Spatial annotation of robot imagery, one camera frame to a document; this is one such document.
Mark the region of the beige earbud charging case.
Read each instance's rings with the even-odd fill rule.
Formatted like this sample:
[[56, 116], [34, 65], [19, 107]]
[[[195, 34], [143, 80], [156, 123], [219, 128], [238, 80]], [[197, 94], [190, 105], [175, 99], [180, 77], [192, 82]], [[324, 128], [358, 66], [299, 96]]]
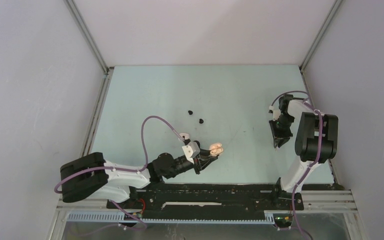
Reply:
[[209, 154], [213, 157], [220, 155], [223, 151], [223, 145], [219, 142], [213, 143], [209, 146]]

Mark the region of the white earbud charging case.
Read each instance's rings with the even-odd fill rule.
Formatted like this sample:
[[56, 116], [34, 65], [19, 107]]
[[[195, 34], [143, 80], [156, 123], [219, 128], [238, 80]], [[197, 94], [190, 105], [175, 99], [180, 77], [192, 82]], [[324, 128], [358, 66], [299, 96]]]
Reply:
[[185, 132], [180, 133], [179, 136], [183, 139], [183, 141], [190, 139], [190, 135]]

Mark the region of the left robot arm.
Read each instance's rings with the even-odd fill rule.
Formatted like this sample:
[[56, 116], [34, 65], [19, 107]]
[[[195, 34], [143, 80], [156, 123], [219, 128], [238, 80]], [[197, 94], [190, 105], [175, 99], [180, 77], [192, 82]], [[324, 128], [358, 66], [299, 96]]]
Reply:
[[62, 195], [65, 203], [107, 199], [133, 208], [138, 202], [138, 194], [132, 189], [162, 183], [190, 170], [198, 175], [217, 160], [223, 150], [220, 146], [202, 149], [192, 160], [185, 155], [174, 158], [169, 153], [162, 153], [145, 169], [116, 164], [105, 160], [103, 153], [94, 152], [61, 166], [61, 181], [54, 191]]

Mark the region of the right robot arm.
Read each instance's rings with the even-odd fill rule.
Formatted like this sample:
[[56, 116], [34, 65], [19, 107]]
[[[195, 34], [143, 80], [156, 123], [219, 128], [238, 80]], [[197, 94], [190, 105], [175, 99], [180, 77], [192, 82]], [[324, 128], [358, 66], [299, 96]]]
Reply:
[[339, 118], [315, 108], [307, 98], [295, 97], [295, 91], [280, 94], [268, 112], [273, 147], [279, 149], [295, 138], [296, 158], [287, 173], [279, 178], [280, 190], [271, 194], [271, 204], [284, 209], [291, 196], [302, 190], [309, 175], [337, 153]]

